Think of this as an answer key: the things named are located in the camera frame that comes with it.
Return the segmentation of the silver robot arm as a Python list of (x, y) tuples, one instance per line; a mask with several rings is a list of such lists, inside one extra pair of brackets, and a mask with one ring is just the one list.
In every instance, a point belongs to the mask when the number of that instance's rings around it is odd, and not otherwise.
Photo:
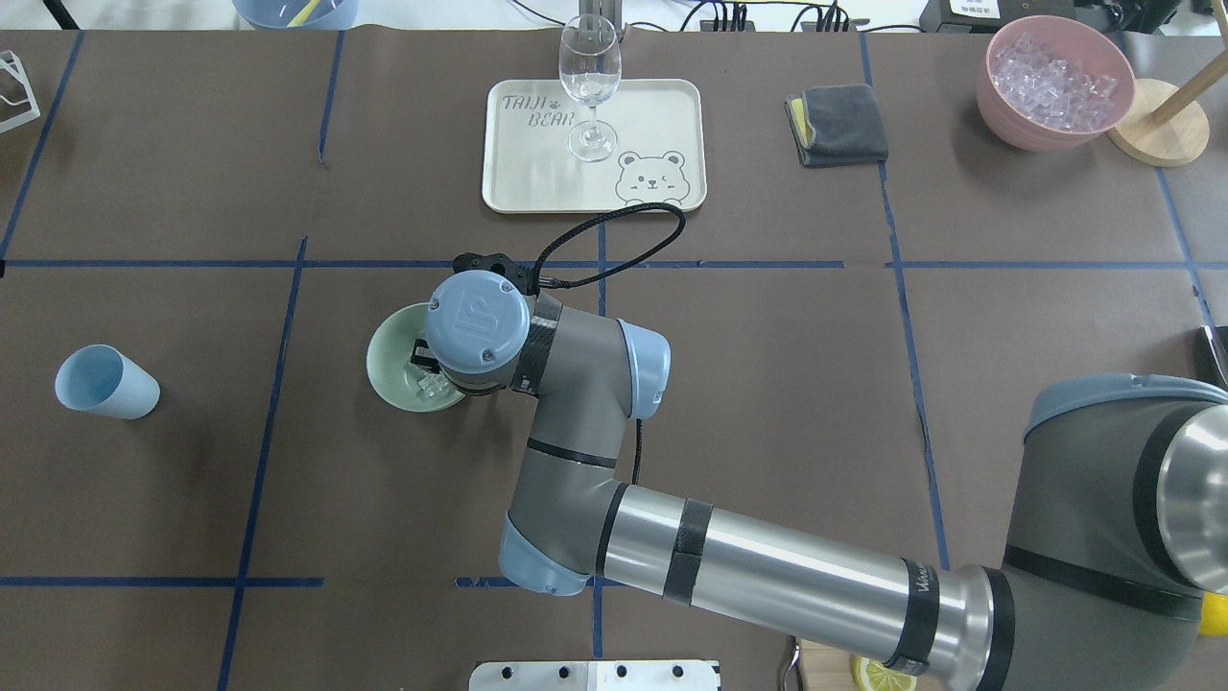
[(542, 295), (539, 271), (464, 253), (425, 342), (462, 393), (535, 398), (500, 568), (571, 596), (603, 577), (873, 657), (952, 690), (1152, 690), (1226, 592), (1226, 392), (1103, 373), (1032, 406), (997, 568), (947, 572), (618, 481), (629, 419), (658, 410), (658, 333)]

